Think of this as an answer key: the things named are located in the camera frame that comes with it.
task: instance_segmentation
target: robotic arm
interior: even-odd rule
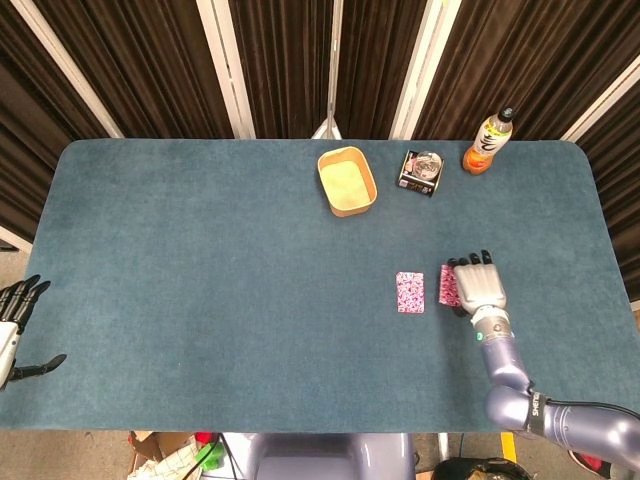
[[[640,415],[616,405],[561,402],[533,390],[505,311],[507,296],[489,252],[449,260],[462,307],[480,341],[491,380],[486,412],[505,430],[527,431],[640,471]]]
[[[0,391],[8,382],[22,380],[35,375],[44,375],[64,362],[66,355],[58,355],[44,365],[16,367],[15,356],[22,332],[33,312],[38,298],[51,285],[42,282],[40,275],[18,282],[0,290]]]

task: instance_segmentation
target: bottle cap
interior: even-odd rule
[[[513,120],[514,115],[515,112],[513,111],[513,108],[506,107],[500,110],[500,113],[498,113],[498,120],[500,120],[501,122],[509,123],[511,120]]]

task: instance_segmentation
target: tan bowl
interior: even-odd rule
[[[364,213],[376,201],[378,189],[364,154],[356,147],[325,153],[318,159],[318,173],[334,215]]]

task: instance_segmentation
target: bottle label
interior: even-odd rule
[[[509,138],[511,138],[511,132],[499,132],[489,123],[488,118],[478,131],[473,149],[480,155],[495,155],[509,141]]]

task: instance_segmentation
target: red object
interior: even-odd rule
[[[458,285],[453,274],[453,268],[448,265],[440,267],[440,295],[439,302],[450,307],[459,307],[460,297],[458,297]]]
[[[423,273],[398,272],[396,287],[398,289],[398,312],[424,313]]]
[[[589,455],[581,455],[582,460],[585,461],[596,472],[602,468],[602,460],[596,457],[590,457]]]
[[[213,432],[196,432],[196,442],[202,444],[213,443],[215,441],[215,434]]]

